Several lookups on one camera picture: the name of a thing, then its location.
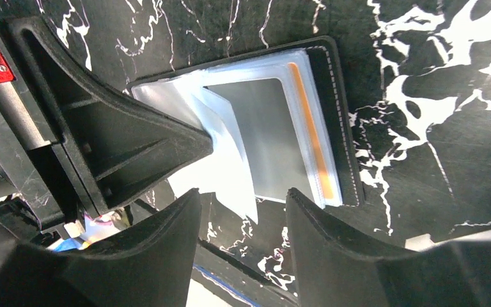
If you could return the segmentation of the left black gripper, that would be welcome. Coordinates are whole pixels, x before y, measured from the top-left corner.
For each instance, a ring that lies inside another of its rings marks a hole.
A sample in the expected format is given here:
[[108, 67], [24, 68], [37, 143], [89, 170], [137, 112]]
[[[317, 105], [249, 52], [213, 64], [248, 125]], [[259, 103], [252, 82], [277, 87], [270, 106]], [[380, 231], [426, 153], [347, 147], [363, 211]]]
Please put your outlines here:
[[212, 152], [206, 132], [103, 83], [39, 17], [0, 22], [0, 237], [80, 237]]

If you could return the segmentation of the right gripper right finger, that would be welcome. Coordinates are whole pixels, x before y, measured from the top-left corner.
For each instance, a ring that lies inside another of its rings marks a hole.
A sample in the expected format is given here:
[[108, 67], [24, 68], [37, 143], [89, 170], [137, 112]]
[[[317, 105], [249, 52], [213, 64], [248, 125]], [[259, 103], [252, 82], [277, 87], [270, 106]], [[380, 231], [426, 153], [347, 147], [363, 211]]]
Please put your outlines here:
[[295, 188], [286, 221], [301, 306], [491, 306], [491, 240], [411, 251], [366, 235]]

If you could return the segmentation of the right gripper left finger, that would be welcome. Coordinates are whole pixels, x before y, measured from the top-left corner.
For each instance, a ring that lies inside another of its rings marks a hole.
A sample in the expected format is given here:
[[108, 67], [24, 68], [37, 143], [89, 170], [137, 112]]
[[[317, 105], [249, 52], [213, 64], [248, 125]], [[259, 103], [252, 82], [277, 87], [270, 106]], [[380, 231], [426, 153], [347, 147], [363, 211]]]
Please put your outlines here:
[[201, 221], [191, 189], [83, 250], [0, 241], [0, 306], [185, 306]]

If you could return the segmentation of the orange credit card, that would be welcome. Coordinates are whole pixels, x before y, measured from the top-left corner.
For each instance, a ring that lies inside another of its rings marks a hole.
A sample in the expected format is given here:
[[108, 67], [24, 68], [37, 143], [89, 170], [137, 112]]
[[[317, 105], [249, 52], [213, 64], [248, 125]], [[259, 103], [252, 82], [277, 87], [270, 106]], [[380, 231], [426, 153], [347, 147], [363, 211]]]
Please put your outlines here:
[[314, 122], [314, 118], [312, 112], [309, 107], [309, 100], [306, 93], [306, 89], [304, 87], [304, 83], [302, 81], [302, 77], [300, 75], [299, 68], [296, 63], [289, 63], [288, 67], [290, 68], [293, 80], [297, 87], [297, 91], [299, 94], [300, 105], [302, 108], [302, 112], [304, 115], [306, 127], [308, 130], [309, 140], [311, 142], [311, 149], [313, 150], [313, 157], [315, 158], [315, 169], [317, 175], [320, 179], [320, 187], [322, 190], [322, 196], [325, 200], [333, 200], [334, 199], [334, 190], [331, 184], [331, 178], [329, 176], [329, 171], [327, 169], [326, 163], [324, 161], [323, 152], [321, 148], [321, 142], [319, 140], [316, 126]]

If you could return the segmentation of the grey bin left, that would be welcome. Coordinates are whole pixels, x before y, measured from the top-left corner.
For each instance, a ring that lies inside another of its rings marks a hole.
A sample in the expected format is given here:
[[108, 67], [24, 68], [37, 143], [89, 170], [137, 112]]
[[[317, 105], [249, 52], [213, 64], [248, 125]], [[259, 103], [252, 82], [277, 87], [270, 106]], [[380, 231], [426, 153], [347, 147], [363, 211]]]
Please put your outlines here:
[[434, 242], [431, 239], [431, 236], [429, 233], [409, 238], [405, 241], [405, 249], [411, 250], [411, 251], [424, 251], [427, 249], [434, 248], [435, 246], [440, 246], [443, 245], [447, 242], [451, 241], [491, 241], [491, 230], [487, 230], [484, 232], [479, 232], [479, 233], [474, 233], [471, 235], [466, 235], [462, 237], [457, 237], [455, 239], [449, 239], [449, 240], [444, 240], [440, 242]]

